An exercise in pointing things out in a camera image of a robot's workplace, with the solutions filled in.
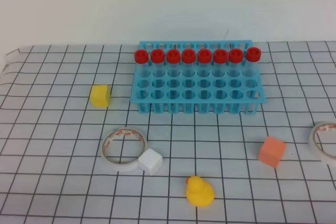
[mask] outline white tape roll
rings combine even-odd
[[[141,141],[143,143],[143,149],[142,152],[139,156],[142,155],[142,153],[144,153],[147,150],[147,140],[145,137],[143,137],[143,135],[134,129],[125,127],[125,128],[120,128],[117,129],[115,131],[113,131],[112,133],[110,133],[106,138],[103,138],[103,142],[102,142],[102,148],[101,148],[101,157],[103,160],[105,160],[106,162],[108,162],[110,165],[112,165],[112,167],[114,168],[114,170],[116,170],[117,172],[128,172],[130,170],[134,170],[138,167],[138,159],[126,163],[126,162],[114,162],[114,161],[110,161],[107,159],[107,155],[106,155],[106,151],[108,148],[111,148],[111,146],[113,145],[112,142],[115,139],[120,139],[120,137],[124,137],[124,136],[134,136],[134,138],[139,139],[139,141]]]
[[[336,166],[336,157],[332,156],[328,153],[325,153],[319,146],[316,141],[316,136],[318,132],[322,131],[336,131],[336,124],[333,122],[322,122],[317,125],[311,130],[309,135],[309,147],[311,151],[314,153],[314,155],[322,162],[331,165]]]

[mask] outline red test tube cap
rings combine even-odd
[[[227,51],[224,49],[217,49],[214,52],[214,62],[218,64],[224,64],[225,62],[227,62],[227,57]]]
[[[187,64],[192,64],[196,60],[196,53],[193,49],[185,49],[182,52],[182,61]]]
[[[148,62],[148,52],[145,49],[139,49],[134,53],[135,62],[138,64],[144,64]]]
[[[261,50],[257,47],[250,47],[246,51],[246,59],[250,62],[258,62],[261,57]]]
[[[164,51],[160,48],[151,51],[151,61],[156,64],[164,62]]]
[[[235,48],[229,52],[229,61],[232,63],[241,63],[244,58],[244,52],[241,49]]]
[[[178,64],[181,60],[180,51],[177,49],[171,49],[167,52],[167,62],[170,64]]]
[[[201,49],[198,51],[197,60],[199,63],[207,64],[210,63],[212,59],[212,53],[209,49]]]

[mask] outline foam cube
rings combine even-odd
[[[269,136],[260,149],[258,159],[269,166],[277,168],[285,149],[285,143]]]
[[[108,107],[110,104],[110,90],[107,85],[93,85],[90,100],[94,107]]]
[[[160,169],[162,164],[162,156],[152,149],[147,149],[138,158],[138,166],[151,176]]]

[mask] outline white table surface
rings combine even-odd
[[[254,116],[139,114],[129,102],[136,45],[9,55],[0,77],[0,223],[336,223],[336,169],[307,145],[314,124],[335,121],[336,42],[256,46],[267,103]],[[92,107],[92,84],[112,87],[108,109]],[[99,140],[125,125],[164,157],[154,176],[104,166]],[[267,135],[287,143],[277,169],[257,160]],[[336,153],[335,143],[322,145]],[[111,156],[129,160],[139,148],[119,141]],[[185,198],[195,174],[214,187],[208,208]]]

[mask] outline white block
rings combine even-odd
[[[151,176],[160,169],[162,163],[162,156],[152,149],[147,149],[138,158],[138,166]]]

